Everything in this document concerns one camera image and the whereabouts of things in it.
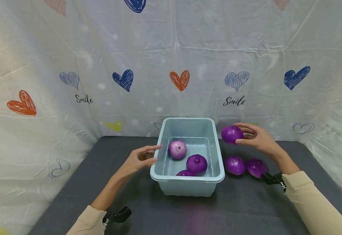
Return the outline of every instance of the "light blue plastic bin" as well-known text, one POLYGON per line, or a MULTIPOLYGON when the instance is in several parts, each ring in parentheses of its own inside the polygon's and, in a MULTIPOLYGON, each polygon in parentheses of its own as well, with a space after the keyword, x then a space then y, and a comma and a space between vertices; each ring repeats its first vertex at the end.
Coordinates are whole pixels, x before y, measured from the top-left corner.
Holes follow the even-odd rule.
POLYGON ((205 196, 215 191, 217 183, 225 177, 222 154, 220 153, 215 123, 211 118, 166 118, 159 134, 155 151, 158 158, 151 166, 150 176, 158 181, 167 196, 205 196), (168 144, 173 140, 182 140, 187 147, 183 160, 174 160, 168 155, 168 144), (186 169, 186 160, 193 154, 200 154, 207 160, 207 171, 201 176, 176 176, 186 169))

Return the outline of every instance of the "white curtain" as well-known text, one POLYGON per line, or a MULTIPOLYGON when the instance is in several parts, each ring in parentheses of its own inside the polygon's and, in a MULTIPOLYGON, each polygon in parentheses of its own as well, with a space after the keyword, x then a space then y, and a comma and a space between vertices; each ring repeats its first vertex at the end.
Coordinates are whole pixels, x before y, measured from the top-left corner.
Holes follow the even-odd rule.
POLYGON ((3 234, 99 137, 175 116, 300 141, 342 189, 342 1, 0 0, 3 234))

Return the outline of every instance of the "finger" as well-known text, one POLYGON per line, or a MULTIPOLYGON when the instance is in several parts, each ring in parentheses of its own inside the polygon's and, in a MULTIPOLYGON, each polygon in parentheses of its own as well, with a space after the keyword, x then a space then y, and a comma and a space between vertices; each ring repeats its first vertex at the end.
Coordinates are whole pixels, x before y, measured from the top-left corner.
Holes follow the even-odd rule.
POLYGON ((139 153, 146 153, 147 151, 149 150, 157 150, 157 149, 160 149, 162 146, 160 145, 152 145, 152 146, 144 146, 142 148, 139 148, 139 149, 135 149, 134 151, 139 154, 139 153))
POLYGON ((236 139, 235 143, 238 145, 249 145, 249 146, 254 145, 254 142, 252 139, 236 139))
POLYGON ((245 134, 245 135, 244 135, 244 138, 245 138, 245 139, 254 139, 255 136, 252 136, 252 135, 250 135, 250 134, 245 134))
POLYGON ((256 132, 249 128, 241 128, 244 133, 255 134, 256 132))
POLYGON ((141 161, 141 167, 145 167, 145 166, 152 166, 156 163, 158 159, 157 158, 149 158, 149 159, 146 159, 144 161, 141 161))
POLYGON ((146 153, 144 153, 144 154, 154 155, 154 153, 155 153, 155 150, 149 150, 149 151, 146 151, 146 153))
POLYGON ((260 130, 260 127, 253 125, 253 124, 250 124, 250 123, 235 123, 235 126, 243 127, 243 128, 249 128, 249 129, 256 131, 256 132, 258 132, 260 130))
POLYGON ((153 157, 154 157, 154 155, 146 155, 145 159, 149 159, 149 158, 153 158, 153 157))

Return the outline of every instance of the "beige sleeve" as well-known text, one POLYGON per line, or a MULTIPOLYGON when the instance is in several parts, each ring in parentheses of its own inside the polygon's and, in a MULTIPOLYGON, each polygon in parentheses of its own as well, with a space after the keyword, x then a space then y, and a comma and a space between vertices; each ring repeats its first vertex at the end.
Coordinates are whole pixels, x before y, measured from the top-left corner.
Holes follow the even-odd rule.
POLYGON ((285 194, 295 205, 311 235, 342 234, 342 215, 304 171, 282 177, 287 185, 285 194))
POLYGON ((87 206, 67 235, 104 235, 106 227, 102 220, 106 213, 87 206))

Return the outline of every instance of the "orange heart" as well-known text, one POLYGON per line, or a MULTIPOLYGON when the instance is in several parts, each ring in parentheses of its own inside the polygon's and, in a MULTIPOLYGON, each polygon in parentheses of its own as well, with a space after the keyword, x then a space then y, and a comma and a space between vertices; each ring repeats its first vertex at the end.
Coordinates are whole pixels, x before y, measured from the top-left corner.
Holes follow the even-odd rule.
POLYGON ((175 84, 175 86, 179 89, 179 91, 183 91, 186 86, 188 86, 189 82, 189 71, 185 70, 181 73, 181 77, 179 77, 176 72, 172 71, 170 72, 170 78, 172 82, 175 84))
POLYGON ((35 108, 34 102, 29 94, 24 90, 20 90, 18 96, 20 97, 21 102, 8 101, 8 108, 18 114, 35 116, 37 114, 37 109, 35 108))

